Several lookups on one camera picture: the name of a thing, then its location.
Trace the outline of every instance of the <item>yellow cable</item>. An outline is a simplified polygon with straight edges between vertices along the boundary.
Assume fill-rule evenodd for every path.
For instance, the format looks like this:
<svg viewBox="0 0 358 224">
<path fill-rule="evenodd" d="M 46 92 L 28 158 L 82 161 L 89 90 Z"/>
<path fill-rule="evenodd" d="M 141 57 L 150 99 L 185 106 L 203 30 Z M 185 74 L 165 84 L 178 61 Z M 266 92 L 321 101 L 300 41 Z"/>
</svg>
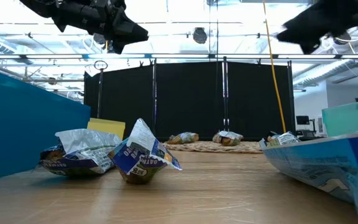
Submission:
<svg viewBox="0 0 358 224">
<path fill-rule="evenodd" d="M 273 73 L 273 81 L 274 81 L 274 87 L 276 89 L 276 95 L 277 95 L 277 100 L 278 100 L 278 107 L 280 108 L 280 116 L 281 116 L 281 122 L 283 123 L 283 130 L 284 133 L 287 132 L 287 129 L 285 127 L 285 120 L 284 120 L 284 114 L 283 114 L 283 108 L 281 106 L 281 98 L 280 98 L 280 93 L 278 92 L 278 87 L 277 87 L 277 81 L 276 81 L 276 73 L 274 70 L 274 64 L 273 64 L 273 53 L 272 53 L 272 46 L 270 44 L 270 34 L 269 34 L 269 25 L 267 24 L 267 13 L 266 13 L 266 0 L 263 0 L 264 2 L 264 11 L 265 11 L 265 22 L 266 22 L 266 31 L 267 31 L 267 42 L 268 42 L 268 49 L 270 52 L 270 61 L 272 63 L 272 73 Z"/>
</svg>

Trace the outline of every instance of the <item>wooden table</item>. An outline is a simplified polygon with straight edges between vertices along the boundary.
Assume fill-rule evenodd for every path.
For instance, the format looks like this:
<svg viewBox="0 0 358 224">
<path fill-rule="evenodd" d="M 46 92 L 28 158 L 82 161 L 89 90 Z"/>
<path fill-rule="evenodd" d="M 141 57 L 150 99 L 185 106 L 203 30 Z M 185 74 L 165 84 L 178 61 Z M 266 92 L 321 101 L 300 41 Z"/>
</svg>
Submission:
<svg viewBox="0 0 358 224">
<path fill-rule="evenodd" d="M 23 172 L 0 179 L 0 223 L 356 224 L 353 205 L 279 173 L 264 155 L 173 151 L 148 185 Z"/>
</svg>

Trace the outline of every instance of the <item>ceiling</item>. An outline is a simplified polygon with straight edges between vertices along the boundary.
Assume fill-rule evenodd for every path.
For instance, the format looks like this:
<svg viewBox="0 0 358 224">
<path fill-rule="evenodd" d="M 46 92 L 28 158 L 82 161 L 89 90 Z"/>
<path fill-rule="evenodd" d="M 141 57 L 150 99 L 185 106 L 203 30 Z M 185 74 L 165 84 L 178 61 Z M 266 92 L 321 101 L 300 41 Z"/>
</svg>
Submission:
<svg viewBox="0 0 358 224">
<path fill-rule="evenodd" d="M 268 54 L 264 8 L 259 1 L 209 7 L 205 0 L 126 0 L 126 14 L 149 31 L 146 42 L 127 45 L 124 54 Z M 273 1 L 267 4 L 267 20 L 272 35 L 274 54 L 302 54 L 299 46 L 278 42 L 274 35 L 283 30 L 282 24 L 295 17 L 308 5 L 307 1 Z M 191 37 L 196 27 L 203 27 L 207 43 L 197 44 Z M 358 30 L 349 30 L 357 51 Z M 99 54 L 101 46 L 85 30 L 67 27 L 61 33 L 51 19 L 44 19 L 18 0 L 0 0 L 0 43 L 15 54 Z M 323 40 L 316 54 L 349 52 L 348 45 L 336 45 L 332 39 Z M 140 60 L 144 65 L 149 60 Z M 158 63 L 194 62 L 196 60 L 166 59 Z M 94 60 L 33 60 L 31 65 L 13 60 L 0 60 L 0 67 L 10 75 L 30 76 L 31 79 L 82 79 L 84 70 L 96 73 Z M 108 60 L 109 70 L 138 67 L 139 59 Z M 293 64 L 293 73 L 316 66 L 310 61 Z M 62 82 L 50 86 L 34 83 L 47 89 L 83 90 L 83 82 Z"/>
</svg>

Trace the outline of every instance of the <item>white wall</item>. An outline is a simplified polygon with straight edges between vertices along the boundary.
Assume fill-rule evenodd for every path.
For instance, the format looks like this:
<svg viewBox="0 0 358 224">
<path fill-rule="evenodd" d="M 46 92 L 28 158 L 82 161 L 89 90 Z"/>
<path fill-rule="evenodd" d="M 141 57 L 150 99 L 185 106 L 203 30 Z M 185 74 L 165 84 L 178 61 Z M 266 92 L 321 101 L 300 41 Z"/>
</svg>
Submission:
<svg viewBox="0 0 358 224">
<path fill-rule="evenodd" d="M 305 89 L 304 93 L 294 93 L 295 116 L 309 116 L 310 119 L 315 119 L 316 129 L 318 129 L 318 117 L 321 116 L 323 109 L 328 108 L 326 82 Z M 296 129 L 313 130 L 313 126 L 296 125 Z"/>
<path fill-rule="evenodd" d="M 328 106 L 335 107 L 355 103 L 358 98 L 358 85 L 327 85 Z"/>
</svg>

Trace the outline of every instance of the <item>teal wall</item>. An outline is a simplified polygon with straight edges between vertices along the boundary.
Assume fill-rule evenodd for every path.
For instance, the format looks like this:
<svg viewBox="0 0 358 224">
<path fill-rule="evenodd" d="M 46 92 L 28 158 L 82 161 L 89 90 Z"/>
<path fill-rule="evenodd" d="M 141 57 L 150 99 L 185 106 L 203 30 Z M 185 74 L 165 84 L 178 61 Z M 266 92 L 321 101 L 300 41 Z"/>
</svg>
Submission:
<svg viewBox="0 0 358 224">
<path fill-rule="evenodd" d="M 89 120 L 89 106 L 0 74 L 0 177 L 33 169 L 56 132 Z"/>
</svg>

